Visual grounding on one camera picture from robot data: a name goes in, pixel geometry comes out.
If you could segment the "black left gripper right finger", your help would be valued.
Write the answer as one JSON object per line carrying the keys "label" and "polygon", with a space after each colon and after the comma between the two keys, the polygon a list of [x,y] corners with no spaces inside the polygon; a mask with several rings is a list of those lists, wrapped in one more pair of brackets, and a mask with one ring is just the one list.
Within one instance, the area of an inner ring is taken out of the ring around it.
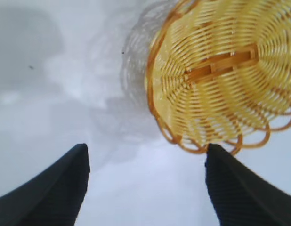
{"label": "black left gripper right finger", "polygon": [[206,153],[206,186],[222,226],[291,226],[291,196],[240,163],[222,146]]}

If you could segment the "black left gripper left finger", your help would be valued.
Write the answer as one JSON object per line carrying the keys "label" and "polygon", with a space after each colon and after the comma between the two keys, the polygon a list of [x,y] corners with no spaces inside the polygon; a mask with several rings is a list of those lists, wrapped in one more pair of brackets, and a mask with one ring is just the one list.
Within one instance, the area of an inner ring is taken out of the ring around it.
{"label": "black left gripper left finger", "polygon": [[28,182],[0,197],[0,226],[73,226],[90,174],[86,144],[77,144]]}

